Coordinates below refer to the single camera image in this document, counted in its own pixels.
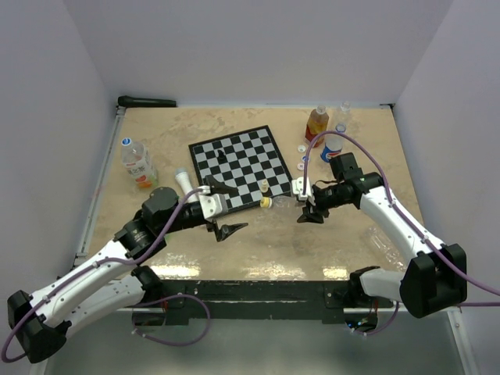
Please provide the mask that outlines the amber drink bottle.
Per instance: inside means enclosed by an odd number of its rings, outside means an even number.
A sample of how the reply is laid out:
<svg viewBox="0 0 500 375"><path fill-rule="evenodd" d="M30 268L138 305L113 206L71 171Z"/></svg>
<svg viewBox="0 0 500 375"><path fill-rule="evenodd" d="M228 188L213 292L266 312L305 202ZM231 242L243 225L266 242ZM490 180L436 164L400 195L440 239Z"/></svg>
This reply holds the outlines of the amber drink bottle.
<svg viewBox="0 0 500 375"><path fill-rule="evenodd" d="M325 105L318 105L311 111L305 127L305 139L309 145L314 148L321 145L323 137L320 137L316 142L313 142L313 139L327 129L329 119Z"/></svg>

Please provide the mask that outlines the yellow cap clear bottle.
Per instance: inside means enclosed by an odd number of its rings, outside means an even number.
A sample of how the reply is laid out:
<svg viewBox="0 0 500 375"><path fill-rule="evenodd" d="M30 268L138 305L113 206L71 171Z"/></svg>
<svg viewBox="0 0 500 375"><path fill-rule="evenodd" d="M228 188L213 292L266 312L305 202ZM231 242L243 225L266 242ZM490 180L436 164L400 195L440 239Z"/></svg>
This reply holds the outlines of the yellow cap clear bottle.
<svg viewBox="0 0 500 375"><path fill-rule="evenodd" d="M304 202L298 202L296 198L286 195L277 195L271 198L273 205L270 209L266 210L279 215L299 216L302 214L302 207L305 205Z"/></svg>

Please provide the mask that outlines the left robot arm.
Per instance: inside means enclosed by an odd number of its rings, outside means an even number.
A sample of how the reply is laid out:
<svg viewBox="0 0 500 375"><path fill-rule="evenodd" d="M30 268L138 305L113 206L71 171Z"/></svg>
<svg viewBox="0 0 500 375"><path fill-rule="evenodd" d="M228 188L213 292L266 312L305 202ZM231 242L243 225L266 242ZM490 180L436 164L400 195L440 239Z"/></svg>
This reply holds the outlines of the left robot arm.
<svg viewBox="0 0 500 375"><path fill-rule="evenodd" d="M237 187L213 176L200 187L186 189L184 196L171 187L153 190L134 218L90 259L47 287L9 296L11 331L2 361L12 362L7 355L12 340L23 349L17 360L41 363L85 325L130 305L156 305L162 283L145 261L166 247L169 232L206 226L223 241L241 229L239 224L219 227L216 222L228 211L226 197L237 194Z"/></svg>

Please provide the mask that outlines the pepsi label bottle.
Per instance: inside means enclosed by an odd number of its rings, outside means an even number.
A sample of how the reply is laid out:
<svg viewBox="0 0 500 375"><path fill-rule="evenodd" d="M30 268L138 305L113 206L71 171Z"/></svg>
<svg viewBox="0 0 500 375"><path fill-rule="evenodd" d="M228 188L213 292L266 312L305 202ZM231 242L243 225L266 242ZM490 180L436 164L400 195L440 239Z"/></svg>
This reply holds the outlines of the pepsi label bottle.
<svg viewBox="0 0 500 375"><path fill-rule="evenodd" d="M339 155L343 149L344 138L337 134L326 134L324 137L323 151L320 158L328 163L333 157Z"/></svg>

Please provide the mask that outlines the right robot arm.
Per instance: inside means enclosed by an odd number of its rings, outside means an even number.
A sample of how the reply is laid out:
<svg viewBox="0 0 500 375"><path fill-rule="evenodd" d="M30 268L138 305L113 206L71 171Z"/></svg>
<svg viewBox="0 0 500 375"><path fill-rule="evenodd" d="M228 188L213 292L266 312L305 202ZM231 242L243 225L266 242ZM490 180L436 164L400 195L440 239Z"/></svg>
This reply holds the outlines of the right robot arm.
<svg viewBox="0 0 500 375"><path fill-rule="evenodd" d="M401 302L422 318L466 300L466 253L426 230L396 198L379 173L364 173L352 153L330 161L334 182L320 188L309 179L291 182L291 193L304 202L300 223L323 223L330 209L353 205L383 230L406 261L405 271L369 266L351 273L345 302L367 306L375 298Z"/></svg>

